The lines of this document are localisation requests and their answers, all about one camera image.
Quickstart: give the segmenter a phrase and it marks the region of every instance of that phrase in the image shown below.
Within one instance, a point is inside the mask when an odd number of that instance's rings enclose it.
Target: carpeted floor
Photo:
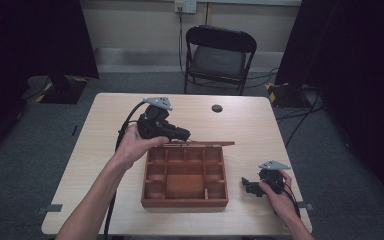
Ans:
[[[249,80],[244,95],[267,97],[262,84],[266,80]],[[31,89],[25,95],[38,91],[45,81],[44,77],[31,79]],[[232,86],[190,84],[188,93],[237,94],[235,89],[221,87]],[[41,233],[44,215],[37,214],[37,209],[51,202],[93,99],[100,92],[181,94],[183,76],[180,72],[102,73],[99,80],[87,84],[76,105],[38,104],[30,98],[20,121],[0,143],[0,239],[49,238]],[[310,101],[316,100],[314,91],[307,94]],[[315,109],[319,106],[322,102],[317,99]],[[302,116],[285,117],[305,110],[273,110],[301,193],[315,207],[309,212],[315,238],[384,238],[384,189],[347,148],[342,129],[328,112],[321,108],[311,113],[297,128]]]

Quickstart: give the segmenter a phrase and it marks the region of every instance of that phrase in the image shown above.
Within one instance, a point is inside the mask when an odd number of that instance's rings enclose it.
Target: wooden box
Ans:
[[[143,207],[225,207],[222,146],[234,142],[168,143],[148,151]]]

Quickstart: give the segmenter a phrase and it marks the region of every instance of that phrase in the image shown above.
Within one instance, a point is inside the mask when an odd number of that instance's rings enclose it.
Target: table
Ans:
[[[223,147],[229,203],[226,208],[152,208],[140,203],[146,154],[125,174],[118,190],[110,235],[259,236],[288,235],[266,196],[245,192],[241,177],[258,181],[258,165],[276,160],[290,166],[268,99],[242,96],[154,95],[101,93],[94,100],[52,204],[61,212],[48,212],[45,234],[56,234],[89,190],[114,153],[118,130],[130,111],[145,97],[168,97],[173,111],[167,120],[191,132],[194,141],[235,141]],[[219,104],[220,113],[211,107]],[[132,120],[145,111],[139,108]],[[293,169],[292,189],[302,201]],[[306,209],[305,226],[312,231]]]

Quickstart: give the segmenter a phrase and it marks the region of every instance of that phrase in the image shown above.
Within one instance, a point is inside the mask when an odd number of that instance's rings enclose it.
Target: forearm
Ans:
[[[294,240],[313,240],[313,236],[305,227],[304,223],[298,216],[292,216],[284,219],[286,226],[291,232],[292,239]]]
[[[96,239],[126,169],[121,163],[111,160],[105,165],[89,192],[64,223],[57,239]]]

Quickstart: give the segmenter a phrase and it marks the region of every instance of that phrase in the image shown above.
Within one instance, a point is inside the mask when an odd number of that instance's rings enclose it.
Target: black chair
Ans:
[[[186,33],[186,93],[189,76],[238,85],[242,95],[251,61],[257,49],[248,33],[208,25],[192,27]],[[196,47],[192,55],[192,46]]]

